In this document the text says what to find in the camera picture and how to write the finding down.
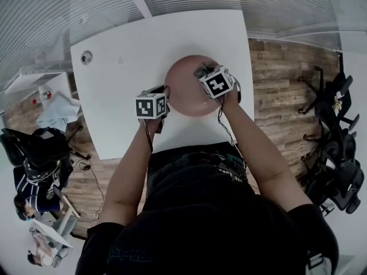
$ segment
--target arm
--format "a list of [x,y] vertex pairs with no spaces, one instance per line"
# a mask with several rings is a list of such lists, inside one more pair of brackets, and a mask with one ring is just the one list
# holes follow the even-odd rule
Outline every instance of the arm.
[[32,238],[33,238],[34,242],[36,243],[36,248],[38,249],[41,246],[39,241],[34,236],[32,236]]
[[223,112],[261,195],[290,211],[311,200],[299,187],[285,158],[237,102],[237,89],[226,95]]
[[[156,119],[148,123],[152,141],[159,122],[160,119]],[[99,223],[114,222],[126,226],[136,217],[150,155],[142,123],[108,184]]]
[[36,210],[39,213],[44,212],[57,212],[60,211],[63,207],[62,201],[60,198],[55,194],[51,199],[47,199],[45,194],[42,194],[37,199],[37,208]]
[[38,249],[41,249],[45,254],[47,254],[47,256],[50,256],[52,257],[52,252],[51,252],[51,248],[50,246],[48,245],[47,241],[45,240],[45,238],[43,237],[42,234],[40,234],[38,236],[38,238],[36,238],[37,242],[36,242],[36,245],[37,245],[37,251]]

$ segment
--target white cloth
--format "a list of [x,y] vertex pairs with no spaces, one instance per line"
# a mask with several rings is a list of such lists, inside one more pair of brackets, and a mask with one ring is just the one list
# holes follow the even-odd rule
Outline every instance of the white cloth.
[[65,132],[67,124],[78,119],[79,108],[79,100],[56,94],[36,122],[39,127],[53,127]]

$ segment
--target pink bowl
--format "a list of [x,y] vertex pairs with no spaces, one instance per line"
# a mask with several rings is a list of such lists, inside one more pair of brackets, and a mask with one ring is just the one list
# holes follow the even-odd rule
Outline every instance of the pink bowl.
[[179,113],[199,117],[214,112],[219,104],[205,93],[194,71],[203,62],[215,62],[205,56],[187,56],[178,60],[167,72],[165,85],[170,87],[170,105]]

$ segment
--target striped clothing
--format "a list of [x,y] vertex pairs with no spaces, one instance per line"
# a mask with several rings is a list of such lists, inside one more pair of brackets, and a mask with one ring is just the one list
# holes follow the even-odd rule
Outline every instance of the striped clothing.
[[51,183],[38,187],[27,181],[27,176],[23,167],[17,167],[13,170],[15,190],[23,193],[32,208],[39,213],[60,211],[60,200],[54,195],[52,199],[47,199],[47,191]]

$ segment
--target table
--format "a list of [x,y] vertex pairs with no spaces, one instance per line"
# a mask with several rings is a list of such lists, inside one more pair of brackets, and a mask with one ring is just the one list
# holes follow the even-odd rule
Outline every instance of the table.
[[[89,50],[92,61],[84,65]],[[134,97],[161,85],[169,68],[189,55],[226,66],[242,87],[241,106],[253,119],[251,59],[241,10],[200,10],[160,15],[97,34],[71,47],[76,86],[100,159],[121,158],[137,129]],[[154,152],[229,140],[218,112],[196,118],[171,107]],[[222,122],[229,128],[225,116]]]
[[[40,92],[40,94],[50,91],[51,99],[57,93],[63,95],[65,98],[72,98],[68,73],[61,72],[58,76],[39,86],[38,91]],[[50,100],[43,101],[42,102],[43,108],[46,109],[51,102],[52,101]]]

